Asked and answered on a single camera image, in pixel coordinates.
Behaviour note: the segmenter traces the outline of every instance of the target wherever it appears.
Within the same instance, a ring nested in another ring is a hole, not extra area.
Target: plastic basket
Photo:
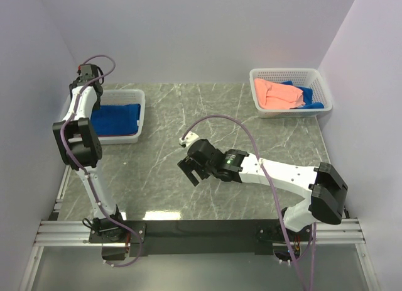
[[[259,106],[254,79],[265,79],[270,82],[286,82],[291,80],[293,85],[307,87],[313,89],[313,102],[321,102],[324,105],[323,109],[289,109],[289,110],[274,110],[263,109]],[[313,117],[322,114],[332,109],[332,101],[330,92],[321,77],[320,72],[315,69],[308,68],[268,68],[268,69],[253,69],[250,71],[251,94],[253,95],[258,116],[260,118],[272,117]]]
[[[124,143],[136,143],[143,130],[144,114],[145,114],[145,93],[142,90],[123,89],[123,90],[104,90],[100,99],[101,105],[125,105],[139,104],[138,132],[133,135],[126,136],[103,136],[99,137],[102,145],[116,145]]]

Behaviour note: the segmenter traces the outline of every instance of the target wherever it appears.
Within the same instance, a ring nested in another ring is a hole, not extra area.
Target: wall
[[[320,120],[325,142],[383,290],[402,284],[400,1],[356,0],[319,69],[335,102]]]
[[[0,0],[0,282],[17,290],[63,173],[52,134],[75,65],[40,0]]]
[[[116,59],[108,82],[247,82],[253,68],[317,68],[353,2],[42,1],[76,61]]]

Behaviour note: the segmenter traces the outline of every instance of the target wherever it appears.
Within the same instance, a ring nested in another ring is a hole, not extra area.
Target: folded blue towel
[[[291,80],[287,82],[283,82],[282,84],[284,85],[293,85],[293,82]],[[296,88],[299,88],[300,90],[303,91],[303,101],[305,103],[304,106],[298,107],[297,109],[323,109],[324,105],[321,102],[314,102],[313,103],[313,90],[310,88],[306,87],[298,87],[295,86]]]
[[[98,136],[125,136],[138,132],[139,104],[100,106],[92,112],[91,123]]]

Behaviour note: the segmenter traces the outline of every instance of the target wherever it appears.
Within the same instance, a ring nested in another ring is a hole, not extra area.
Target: orange towel
[[[258,104],[263,109],[293,109],[304,106],[303,91],[292,85],[254,79]]]

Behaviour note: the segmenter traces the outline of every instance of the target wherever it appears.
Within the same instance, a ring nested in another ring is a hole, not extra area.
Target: laundry basket
[[[100,104],[105,105],[126,105],[139,104],[139,120],[137,121],[138,131],[133,135],[125,136],[101,136],[99,141],[102,145],[116,145],[124,143],[136,143],[142,132],[145,114],[145,93],[136,89],[104,90]]]
[[[293,82],[293,85],[307,87],[313,90],[313,102],[321,102],[324,105],[323,109],[263,109],[258,104],[254,79],[265,79],[270,82],[282,83],[288,80]],[[253,69],[250,71],[251,94],[253,95],[258,116],[260,118],[288,118],[288,117],[313,117],[332,109],[332,101],[330,92],[321,77],[320,72],[315,69],[308,68],[268,68],[268,69]]]

